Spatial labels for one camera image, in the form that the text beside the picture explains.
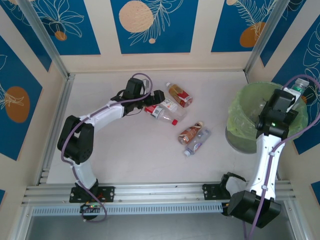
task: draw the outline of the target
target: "white bottle cap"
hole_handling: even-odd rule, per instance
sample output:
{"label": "white bottle cap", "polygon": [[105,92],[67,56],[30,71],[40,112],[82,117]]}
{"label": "white bottle cap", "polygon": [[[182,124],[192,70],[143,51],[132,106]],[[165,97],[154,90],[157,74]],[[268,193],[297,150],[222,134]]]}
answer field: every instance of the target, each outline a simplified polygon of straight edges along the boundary
{"label": "white bottle cap", "polygon": [[187,151],[187,150],[185,150],[183,153],[184,153],[184,155],[185,155],[186,157],[189,157],[189,156],[191,155],[191,153],[190,153],[189,151]]}

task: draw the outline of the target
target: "white floor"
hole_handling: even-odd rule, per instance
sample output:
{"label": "white floor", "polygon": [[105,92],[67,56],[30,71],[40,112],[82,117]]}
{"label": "white floor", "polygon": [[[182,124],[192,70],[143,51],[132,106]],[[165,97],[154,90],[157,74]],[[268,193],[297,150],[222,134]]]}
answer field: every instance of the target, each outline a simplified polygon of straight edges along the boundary
{"label": "white floor", "polygon": [[[81,116],[105,105],[126,87],[134,72],[77,74],[65,117]],[[186,118],[176,126],[158,121],[146,112],[126,116],[101,129],[94,137],[91,164],[100,183],[178,183],[220,181],[233,172],[250,180],[256,155],[235,151],[225,138],[228,107],[247,84],[242,71],[150,71],[153,90],[166,95],[166,82],[176,83],[193,96]],[[211,137],[191,156],[177,136],[197,121],[212,130]],[[48,184],[74,183],[68,164],[54,153]]]}

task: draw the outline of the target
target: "robotic arm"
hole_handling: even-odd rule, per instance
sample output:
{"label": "robotic arm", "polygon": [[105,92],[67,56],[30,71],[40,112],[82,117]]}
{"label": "robotic arm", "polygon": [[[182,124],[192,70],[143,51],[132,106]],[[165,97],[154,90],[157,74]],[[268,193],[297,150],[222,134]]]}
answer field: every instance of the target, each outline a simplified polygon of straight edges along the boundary
{"label": "robotic arm", "polygon": [[275,180],[279,157],[285,143],[282,143],[275,151],[273,149],[288,137],[289,126],[298,115],[298,112],[292,110],[292,107],[301,94],[287,87],[283,90],[276,89],[265,104],[255,125],[258,161],[245,190],[233,192],[227,209],[229,215],[252,224],[261,201],[263,201],[263,207],[256,219],[257,227],[263,228],[279,215],[281,205],[275,203]]}
{"label": "robotic arm", "polygon": [[82,196],[82,201],[87,202],[92,199],[87,190],[94,196],[98,194],[99,182],[90,163],[94,134],[112,121],[126,116],[135,108],[142,109],[165,100],[162,91],[156,90],[152,96],[150,93],[144,94],[145,90],[144,82],[132,77],[128,80],[126,88],[111,98],[104,107],[81,117],[71,115],[65,120],[57,148],[63,154],[63,161],[68,162],[73,168],[77,179],[75,185]]}

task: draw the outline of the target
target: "wire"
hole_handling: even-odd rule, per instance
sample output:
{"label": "wire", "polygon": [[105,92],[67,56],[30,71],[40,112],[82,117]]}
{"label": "wire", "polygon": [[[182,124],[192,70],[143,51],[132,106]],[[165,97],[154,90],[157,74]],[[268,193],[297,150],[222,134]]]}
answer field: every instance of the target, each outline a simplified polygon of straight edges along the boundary
{"label": "wire", "polygon": [[128,117],[128,116],[137,115],[137,114],[141,113],[141,111],[142,111],[142,108],[141,108],[141,110],[140,110],[139,112],[137,112],[137,113],[132,113],[132,114],[127,114],[126,116]]}
{"label": "wire", "polygon": [[144,95],[144,96],[142,96],[142,97],[139,97],[139,98],[136,98],[136,99],[130,99],[130,100],[123,100],[123,101],[115,102],[115,103],[112,103],[112,104],[110,104],[110,105],[107,105],[107,106],[104,106],[104,107],[98,109],[97,111],[95,111],[94,113],[92,113],[89,117],[86,117],[86,118],[83,119],[81,122],[79,122],[79,123],[71,130],[71,132],[69,133],[68,137],[65,139],[65,142],[64,142],[64,144],[63,144],[63,146],[62,146],[62,149],[61,149],[61,160],[62,160],[64,163],[68,163],[68,164],[71,165],[72,172],[73,172],[73,175],[74,175],[74,177],[75,177],[75,179],[76,179],[77,184],[80,185],[80,187],[82,187],[82,188],[102,207],[102,209],[103,209],[103,211],[104,211],[104,217],[103,217],[103,219],[101,219],[101,220],[96,220],[96,221],[85,220],[85,218],[84,218],[84,212],[85,212],[85,211],[82,212],[81,216],[82,216],[83,220],[84,220],[84,221],[87,221],[87,222],[89,222],[89,223],[101,223],[101,222],[103,222],[104,220],[106,220],[106,219],[107,219],[107,209],[105,208],[104,204],[103,204],[95,195],[93,195],[92,192],[90,192],[90,190],[89,190],[88,188],[86,188],[86,187],[84,186],[84,184],[80,181],[80,179],[79,179],[79,177],[78,177],[78,175],[77,175],[77,173],[76,173],[75,165],[74,165],[71,161],[65,159],[66,147],[67,147],[67,145],[68,145],[68,143],[69,143],[69,141],[70,141],[70,138],[74,135],[74,133],[76,132],[76,130],[77,130],[85,121],[89,120],[89,118],[92,118],[92,117],[94,117],[95,115],[97,115],[97,114],[101,113],[102,111],[104,111],[105,109],[111,108],[111,107],[113,107],[113,106],[115,106],[115,105],[137,102],[137,101],[140,101],[140,100],[143,100],[143,99],[147,98],[147,97],[151,94],[152,88],[153,88],[153,83],[152,83],[151,78],[150,78],[147,74],[144,74],[144,73],[141,73],[141,72],[133,74],[133,75],[132,75],[132,78],[134,78],[134,77],[137,76],[137,75],[145,76],[145,77],[149,80],[149,82],[150,82],[150,89],[149,89],[149,91],[147,92],[146,95]]}
{"label": "wire", "polygon": [[242,225],[243,225],[243,236],[244,236],[244,240],[247,240],[246,222],[245,222],[245,221],[242,221]]}
{"label": "wire", "polygon": [[[314,84],[318,87],[318,89],[320,89],[320,83],[315,80],[313,77],[311,76],[308,76],[308,75],[305,75],[305,74],[300,74],[300,75],[296,75],[294,77],[292,77],[283,87],[282,87],[282,90],[284,88],[286,88],[292,81],[298,79],[298,78],[307,78],[308,80],[314,82]],[[282,145],[282,144],[285,144],[286,142],[296,138],[296,137],[299,137],[301,134],[303,134],[305,131],[309,130],[310,128],[312,128],[318,121],[320,120],[320,114],[318,114],[316,116],[316,118],[314,119],[313,122],[310,123],[309,126],[307,126],[306,128],[304,128],[303,130],[297,132],[296,134],[282,140],[281,142],[279,142],[277,145],[274,146],[274,148],[272,149],[271,153],[275,153],[276,150]],[[268,161],[268,167],[267,167],[267,171],[266,171],[266,176],[265,176],[265,181],[264,181],[264,185],[267,186],[268,185],[268,182],[269,182],[269,177],[270,177],[270,172],[271,172],[271,165],[272,165],[272,160],[273,160],[273,156],[272,155],[269,155],[269,161]],[[259,203],[259,206],[258,206],[258,209],[256,211],[256,214],[255,214],[255,217],[254,217],[254,220],[253,220],[253,223],[252,223],[252,228],[250,230],[250,233],[248,235],[248,238],[247,240],[250,240],[254,234],[254,230],[255,230],[255,227],[257,226],[257,222],[258,222],[258,219],[259,219],[259,215],[261,213],[261,209],[262,209],[262,206],[264,204],[264,201],[265,201],[265,196],[266,196],[266,192],[267,190],[266,189],[263,189],[262,190],[262,194],[261,194],[261,200],[260,200],[260,203]]]}

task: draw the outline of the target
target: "green plastic bag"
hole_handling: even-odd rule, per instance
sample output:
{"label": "green plastic bag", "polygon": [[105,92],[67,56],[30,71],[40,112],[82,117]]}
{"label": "green plastic bag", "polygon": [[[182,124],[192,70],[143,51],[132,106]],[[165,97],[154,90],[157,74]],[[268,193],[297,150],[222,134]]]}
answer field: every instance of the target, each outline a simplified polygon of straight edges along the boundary
{"label": "green plastic bag", "polygon": [[[281,87],[281,85],[272,82],[255,82],[246,85],[236,94],[228,109],[227,130],[237,137],[255,141],[257,135],[255,121],[258,120],[259,114],[274,90]],[[308,125],[305,102],[300,98],[296,106],[294,106],[294,110],[298,111],[299,114],[289,127],[288,137]]]}

